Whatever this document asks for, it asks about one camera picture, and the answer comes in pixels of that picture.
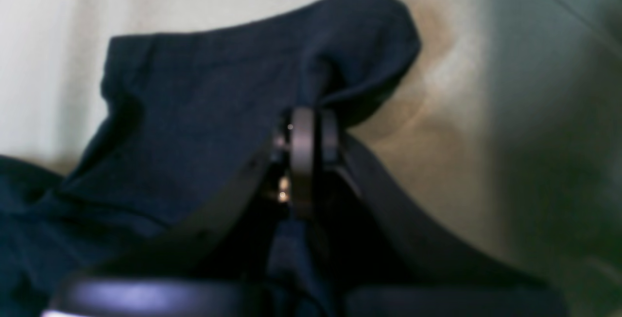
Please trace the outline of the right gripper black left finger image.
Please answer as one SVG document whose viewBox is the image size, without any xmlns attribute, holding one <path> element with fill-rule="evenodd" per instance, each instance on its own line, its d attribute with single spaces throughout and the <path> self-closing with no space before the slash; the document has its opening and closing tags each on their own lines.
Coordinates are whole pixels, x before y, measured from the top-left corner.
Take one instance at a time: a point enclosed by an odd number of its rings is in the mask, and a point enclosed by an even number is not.
<svg viewBox="0 0 622 317">
<path fill-rule="evenodd" d="M 316 135 L 315 111 L 294 108 L 212 200 L 139 248 L 69 277 L 42 315 L 315 315 Z"/>
</svg>

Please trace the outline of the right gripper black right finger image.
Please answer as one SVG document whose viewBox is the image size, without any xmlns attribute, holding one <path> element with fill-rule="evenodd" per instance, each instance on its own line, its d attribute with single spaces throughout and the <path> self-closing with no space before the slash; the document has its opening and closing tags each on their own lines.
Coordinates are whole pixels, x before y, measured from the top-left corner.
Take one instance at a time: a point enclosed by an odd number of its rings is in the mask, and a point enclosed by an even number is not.
<svg viewBox="0 0 622 317">
<path fill-rule="evenodd" d="M 345 317 L 566 317 L 562 295 L 435 222 L 320 112 L 318 218 Z"/>
</svg>

